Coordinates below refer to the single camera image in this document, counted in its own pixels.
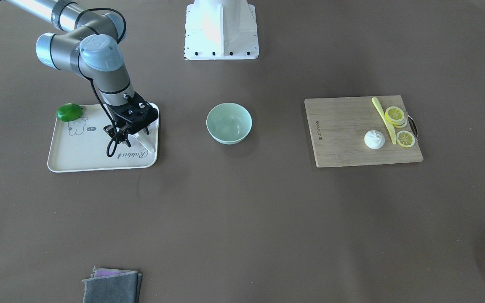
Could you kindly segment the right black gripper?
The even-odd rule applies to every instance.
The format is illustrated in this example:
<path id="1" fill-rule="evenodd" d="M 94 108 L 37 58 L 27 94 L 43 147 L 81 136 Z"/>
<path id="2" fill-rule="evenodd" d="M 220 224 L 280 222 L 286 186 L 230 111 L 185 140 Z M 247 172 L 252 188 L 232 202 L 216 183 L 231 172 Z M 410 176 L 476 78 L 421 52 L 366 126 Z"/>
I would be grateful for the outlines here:
<path id="1" fill-rule="evenodd" d="M 129 134 L 143 132 L 150 134 L 149 126 L 159 118 L 159 112 L 148 102 L 136 104 L 127 103 L 121 106 L 110 106 L 110 112 L 114 115 L 115 126 L 123 128 L 129 125 Z"/>

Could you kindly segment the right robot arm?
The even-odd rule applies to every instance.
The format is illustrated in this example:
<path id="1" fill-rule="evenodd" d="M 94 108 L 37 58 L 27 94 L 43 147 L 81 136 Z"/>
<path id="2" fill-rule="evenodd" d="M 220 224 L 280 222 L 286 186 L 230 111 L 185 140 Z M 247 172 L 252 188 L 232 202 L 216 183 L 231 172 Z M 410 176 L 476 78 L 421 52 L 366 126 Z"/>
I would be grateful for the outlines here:
<path id="1" fill-rule="evenodd" d="M 83 8 L 73 0 L 12 0 L 11 4 L 51 23 L 61 33 L 44 33 L 35 44 L 38 59 L 96 86 L 113 125 L 123 134 L 149 133 L 158 117 L 133 88 L 119 43 L 126 20 L 112 8 Z"/>

